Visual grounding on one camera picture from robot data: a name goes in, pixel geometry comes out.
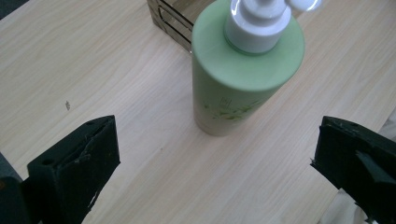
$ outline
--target light wood surface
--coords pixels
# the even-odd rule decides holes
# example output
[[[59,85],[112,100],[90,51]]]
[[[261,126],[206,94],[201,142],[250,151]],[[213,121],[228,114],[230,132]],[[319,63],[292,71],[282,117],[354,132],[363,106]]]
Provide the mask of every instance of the light wood surface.
[[[121,165],[84,223],[317,223],[337,193],[309,166],[322,117],[378,131],[396,106],[396,2],[329,0],[298,21],[300,70],[239,133],[212,137],[193,121],[191,56],[144,0],[30,0],[0,21],[1,152],[26,178],[114,114]]]

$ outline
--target dark floor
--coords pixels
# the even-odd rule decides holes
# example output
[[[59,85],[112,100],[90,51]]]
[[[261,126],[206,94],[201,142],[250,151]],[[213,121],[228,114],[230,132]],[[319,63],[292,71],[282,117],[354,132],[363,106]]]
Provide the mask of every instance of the dark floor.
[[[27,1],[28,0],[0,0],[0,20]]]

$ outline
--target pump bottle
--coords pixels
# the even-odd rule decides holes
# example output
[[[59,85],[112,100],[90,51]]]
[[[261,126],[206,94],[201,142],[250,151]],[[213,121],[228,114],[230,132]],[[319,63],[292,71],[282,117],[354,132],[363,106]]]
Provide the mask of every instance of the pump bottle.
[[[311,10],[319,0],[217,0],[192,30],[194,119],[223,136],[263,105],[299,68],[304,35],[292,5]]]

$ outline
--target lotion bottle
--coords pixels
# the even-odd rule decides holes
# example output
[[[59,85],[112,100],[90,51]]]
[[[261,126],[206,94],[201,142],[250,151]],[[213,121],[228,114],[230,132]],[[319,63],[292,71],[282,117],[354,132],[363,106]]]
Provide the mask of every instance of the lotion bottle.
[[[191,51],[194,119],[203,131],[232,132],[294,75],[304,35],[288,4],[311,10],[319,2],[217,0],[200,14]]]

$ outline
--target soap dispenser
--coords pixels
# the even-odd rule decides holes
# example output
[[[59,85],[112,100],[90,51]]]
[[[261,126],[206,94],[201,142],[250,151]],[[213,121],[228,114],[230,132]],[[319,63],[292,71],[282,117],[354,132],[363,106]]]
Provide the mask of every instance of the soap dispenser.
[[[217,0],[192,29],[194,119],[206,133],[235,130],[298,70],[304,35],[291,16],[319,0]]]

